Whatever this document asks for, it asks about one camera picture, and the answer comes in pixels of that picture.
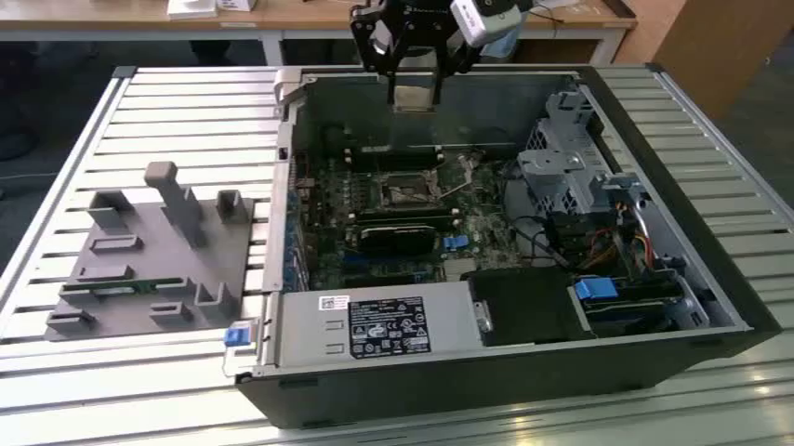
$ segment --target gray 3d printed holder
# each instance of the gray 3d printed holder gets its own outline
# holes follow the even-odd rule
[[[176,171],[171,162],[147,168],[163,204],[131,204],[120,190],[95,195],[96,224],[47,320],[47,340],[220,328],[237,319],[253,200],[221,190],[216,200],[197,201]]]

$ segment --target aluminum profile table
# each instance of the aluminum profile table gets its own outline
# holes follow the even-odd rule
[[[791,210],[666,74],[644,67],[599,71],[783,325],[781,335],[643,391],[291,431],[271,426],[233,389],[221,371],[223,330],[45,342],[47,314],[92,225],[84,209],[93,190],[120,188],[133,202],[156,200],[143,183],[144,167],[155,160],[180,166],[177,179],[200,199],[235,188],[256,200],[244,316],[260,310],[279,122],[275,69],[139,69],[108,85],[0,281],[0,442],[635,446],[793,441]],[[628,170],[624,148],[611,138],[607,143]]]

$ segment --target floor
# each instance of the floor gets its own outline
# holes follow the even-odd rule
[[[344,43],[302,41],[300,51],[294,51],[292,45],[288,43],[286,48],[288,63],[348,63],[351,47]],[[0,200],[0,269],[5,268],[25,233],[113,68],[119,65],[196,64],[187,42],[51,44],[43,46],[40,52],[36,76],[17,102],[41,141],[28,155],[0,162],[0,189],[5,193]],[[235,42],[228,59],[237,65],[263,64],[259,43]],[[769,64],[759,70],[729,116],[717,123],[791,205],[793,85],[794,35],[789,36]]]

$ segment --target robotic arm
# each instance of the robotic arm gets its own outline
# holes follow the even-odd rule
[[[395,104],[396,72],[411,51],[434,50],[432,105],[440,101],[446,77],[467,72],[483,45],[520,24],[531,0],[379,0],[350,10],[363,68],[388,78],[388,104]],[[448,40],[460,31],[463,43],[450,53]]]

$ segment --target blue connector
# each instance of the blue connector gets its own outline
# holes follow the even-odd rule
[[[223,344],[227,347],[244,347],[251,344],[251,327],[229,327],[225,329]]]
[[[608,277],[587,277],[574,285],[574,289],[579,300],[618,297],[615,283]]]
[[[466,248],[468,246],[468,236],[463,234],[456,237],[444,237],[442,242],[444,244],[444,249],[454,251],[458,248]]]

